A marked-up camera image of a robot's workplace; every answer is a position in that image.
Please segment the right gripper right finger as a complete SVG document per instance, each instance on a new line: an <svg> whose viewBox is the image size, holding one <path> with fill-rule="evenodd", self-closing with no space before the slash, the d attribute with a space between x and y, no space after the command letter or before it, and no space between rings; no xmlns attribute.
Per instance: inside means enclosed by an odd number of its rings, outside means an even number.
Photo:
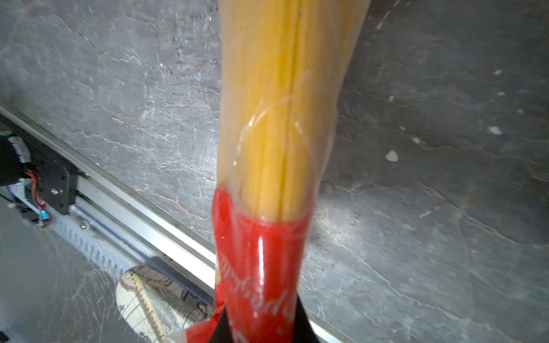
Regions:
<svg viewBox="0 0 549 343"><path fill-rule="evenodd" d="M300 298L297 298L295 310L293 343L319 343L314 330L311 327L306 311Z"/></svg>

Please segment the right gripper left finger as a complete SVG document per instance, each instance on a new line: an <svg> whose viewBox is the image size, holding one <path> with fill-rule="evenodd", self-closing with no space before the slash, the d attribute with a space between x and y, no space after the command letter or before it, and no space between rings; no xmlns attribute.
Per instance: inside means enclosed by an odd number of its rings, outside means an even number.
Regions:
<svg viewBox="0 0 549 343"><path fill-rule="evenodd" d="M227 316L226 307L223 307L213 318L214 329L208 343L233 343L230 323Z"/></svg>

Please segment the red yellow spaghetti bag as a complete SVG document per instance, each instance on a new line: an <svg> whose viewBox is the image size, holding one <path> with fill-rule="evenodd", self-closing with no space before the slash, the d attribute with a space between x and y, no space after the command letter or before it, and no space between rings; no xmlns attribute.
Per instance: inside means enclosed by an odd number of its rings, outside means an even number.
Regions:
<svg viewBox="0 0 549 343"><path fill-rule="evenodd" d="M297 286L337 102L368 1L221 1L214 313L233 342L293 342Z"/></svg>

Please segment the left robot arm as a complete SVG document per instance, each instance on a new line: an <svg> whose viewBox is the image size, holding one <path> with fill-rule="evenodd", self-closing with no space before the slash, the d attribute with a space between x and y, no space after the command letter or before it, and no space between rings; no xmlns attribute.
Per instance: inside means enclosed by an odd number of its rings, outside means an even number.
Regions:
<svg viewBox="0 0 549 343"><path fill-rule="evenodd" d="M1 135L1 186L29 178L31 153L24 140L13 134Z"/></svg>

